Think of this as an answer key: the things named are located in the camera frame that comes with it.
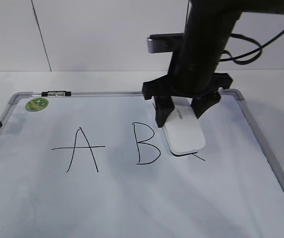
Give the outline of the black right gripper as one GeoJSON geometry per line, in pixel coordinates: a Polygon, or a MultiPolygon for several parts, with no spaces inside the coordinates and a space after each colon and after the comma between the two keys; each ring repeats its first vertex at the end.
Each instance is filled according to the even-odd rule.
{"type": "Polygon", "coordinates": [[[228,89],[233,79],[227,73],[215,73],[215,69],[214,65],[189,64],[182,67],[178,58],[172,57],[166,75],[143,83],[144,99],[150,100],[154,96],[158,128],[165,125],[174,111],[171,96],[197,98],[191,102],[197,119],[221,100],[218,89],[228,89]]]}

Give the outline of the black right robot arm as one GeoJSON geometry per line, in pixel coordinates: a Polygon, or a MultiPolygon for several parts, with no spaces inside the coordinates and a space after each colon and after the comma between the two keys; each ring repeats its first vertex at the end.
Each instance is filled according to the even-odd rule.
{"type": "Polygon", "coordinates": [[[174,96],[190,98],[197,118],[220,101],[218,90],[228,89],[232,78],[216,68],[244,12],[284,15],[284,0],[193,0],[182,33],[148,37],[150,53],[172,54],[167,74],[142,86],[144,98],[155,101],[158,127],[173,112],[174,96]]]}

